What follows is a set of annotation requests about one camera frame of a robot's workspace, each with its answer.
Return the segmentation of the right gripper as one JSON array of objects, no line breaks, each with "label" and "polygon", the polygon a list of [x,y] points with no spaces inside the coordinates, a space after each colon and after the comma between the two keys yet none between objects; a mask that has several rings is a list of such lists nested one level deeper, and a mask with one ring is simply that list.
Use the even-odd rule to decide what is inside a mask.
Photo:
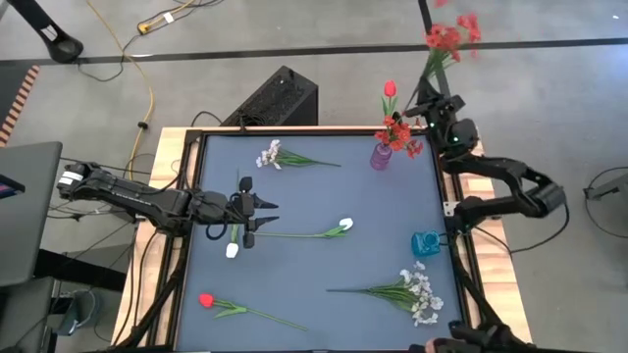
[{"label": "right gripper", "polygon": [[405,110],[404,116],[408,119],[422,117],[426,128],[440,128],[447,126],[452,117],[464,106],[465,102],[459,95],[444,97],[425,76],[421,76],[416,104]]}]

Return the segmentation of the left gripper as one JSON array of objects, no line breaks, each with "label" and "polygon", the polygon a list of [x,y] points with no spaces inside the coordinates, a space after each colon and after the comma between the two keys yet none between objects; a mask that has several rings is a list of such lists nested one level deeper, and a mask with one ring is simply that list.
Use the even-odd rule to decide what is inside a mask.
[{"label": "left gripper", "polygon": [[196,223],[206,225],[205,236],[208,239],[219,240],[225,235],[228,225],[240,225],[244,228],[243,247],[250,249],[255,245],[253,232],[279,218],[274,216],[253,220],[255,209],[277,209],[278,205],[251,193],[252,185],[252,177],[245,176],[230,197],[214,191],[192,195],[190,216]]}]

